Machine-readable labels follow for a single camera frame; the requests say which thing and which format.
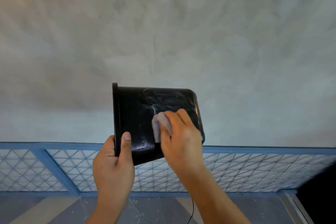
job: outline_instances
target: blue metal frame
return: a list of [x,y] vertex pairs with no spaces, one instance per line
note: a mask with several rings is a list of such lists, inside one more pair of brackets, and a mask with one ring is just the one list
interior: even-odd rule
[[[0,149],[27,149],[54,175],[68,192],[0,192],[0,195],[33,195],[33,196],[97,196],[96,192],[80,192],[46,149],[53,150],[100,150],[103,144],[95,143],[54,143],[54,142],[0,142]],[[203,153],[244,153],[244,154],[308,154],[336,155],[336,148],[301,148],[301,147],[232,147],[232,146],[203,146]],[[228,193],[233,197],[239,195],[276,194],[276,192],[245,192]],[[132,192],[130,197],[189,197],[187,192]]]

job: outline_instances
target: person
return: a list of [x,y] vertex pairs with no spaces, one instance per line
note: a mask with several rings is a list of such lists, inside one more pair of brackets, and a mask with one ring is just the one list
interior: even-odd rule
[[[204,224],[250,223],[229,199],[204,166],[201,133],[184,109],[166,111],[172,129],[170,137],[160,125],[161,148],[167,163],[196,203]],[[98,200],[87,224],[115,224],[134,183],[131,134],[121,138],[120,156],[115,156],[114,136],[110,136],[93,160],[93,177]]]

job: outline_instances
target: black cable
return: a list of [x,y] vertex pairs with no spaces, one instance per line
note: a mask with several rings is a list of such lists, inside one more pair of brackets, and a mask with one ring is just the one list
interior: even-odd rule
[[194,216],[194,200],[193,200],[193,198],[191,198],[191,200],[192,200],[192,214],[191,214],[190,219],[188,220],[187,224],[189,224],[191,218]]

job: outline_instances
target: gray cloth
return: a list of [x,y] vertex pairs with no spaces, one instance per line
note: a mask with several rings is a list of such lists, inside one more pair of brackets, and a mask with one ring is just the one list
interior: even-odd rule
[[173,128],[171,127],[169,119],[164,114],[164,112],[159,112],[158,114],[154,115],[152,119],[152,126],[156,143],[161,143],[160,123],[168,130],[170,136],[173,135]]

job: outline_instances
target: black pot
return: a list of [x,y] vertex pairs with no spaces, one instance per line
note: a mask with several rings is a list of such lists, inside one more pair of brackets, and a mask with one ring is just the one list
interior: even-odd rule
[[189,89],[118,87],[113,83],[115,154],[119,156],[121,135],[132,136],[134,165],[163,158],[160,143],[155,143],[152,119],[164,111],[185,109],[205,141],[196,94]]

